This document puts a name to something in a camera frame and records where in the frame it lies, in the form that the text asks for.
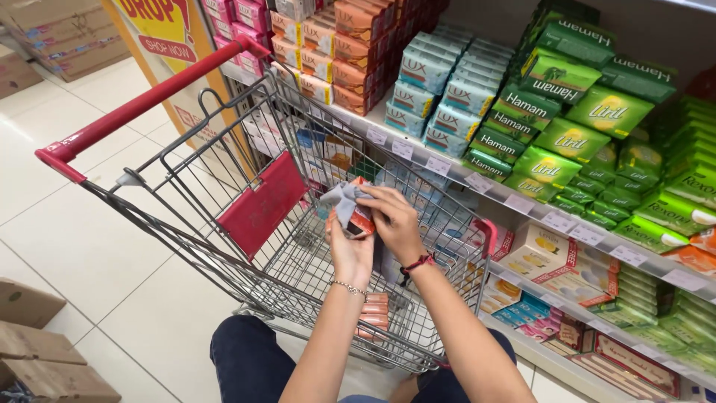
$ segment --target gray cloth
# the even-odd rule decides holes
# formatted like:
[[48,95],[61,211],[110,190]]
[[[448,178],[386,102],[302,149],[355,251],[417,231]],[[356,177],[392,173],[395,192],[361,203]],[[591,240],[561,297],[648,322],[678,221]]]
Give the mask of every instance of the gray cloth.
[[[329,190],[321,196],[321,202],[331,204],[336,209],[336,218],[344,229],[348,228],[348,223],[351,221],[351,216],[356,208],[355,200],[361,199],[373,199],[373,196],[362,192],[358,189],[357,185],[350,184],[348,182],[341,182],[336,185],[333,189]],[[394,270],[391,270],[393,264],[393,253],[390,252],[385,243],[375,232],[375,244],[373,247],[373,271],[382,275],[388,284],[393,284],[397,281],[398,275]]]

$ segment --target blue jeans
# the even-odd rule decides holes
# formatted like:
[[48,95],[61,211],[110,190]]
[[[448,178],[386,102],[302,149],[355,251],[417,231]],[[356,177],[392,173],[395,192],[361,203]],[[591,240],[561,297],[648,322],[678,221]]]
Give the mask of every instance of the blue jeans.
[[[515,351],[505,335],[489,330],[516,363]],[[276,332],[255,316],[225,319],[214,332],[209,356],[216,367],[222,403],[277,402],[296,367],[276,343]],[[417,385],[420,392],[413,403],[470,401],[449,369],[421,374]]]

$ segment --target person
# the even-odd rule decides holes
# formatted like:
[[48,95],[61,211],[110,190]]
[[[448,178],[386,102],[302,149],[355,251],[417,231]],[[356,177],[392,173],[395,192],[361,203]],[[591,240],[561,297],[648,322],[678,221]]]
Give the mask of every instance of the person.
[[[372,209],[375,227],[403,267],[427,250],[417,229],[417,212],[395,189],[361,186],[374,199],[357,199]],[[366,290],[372,274],[373,237],[348,240],[331,223],[335,282],[328,289],[314,330],[297,364],[276,343],[276,334],[254,316],[226,319],[213,335],[211,360],[223,403],[335,402],[364,303],[346,285]],[[438,369],[403,381],[390,397],[401,402],[536,402],[516,367],[507,338],[487,329],[431,262],[410,271],[437,329],[452,370]],[[384,402],[350,396],[342,402]]]

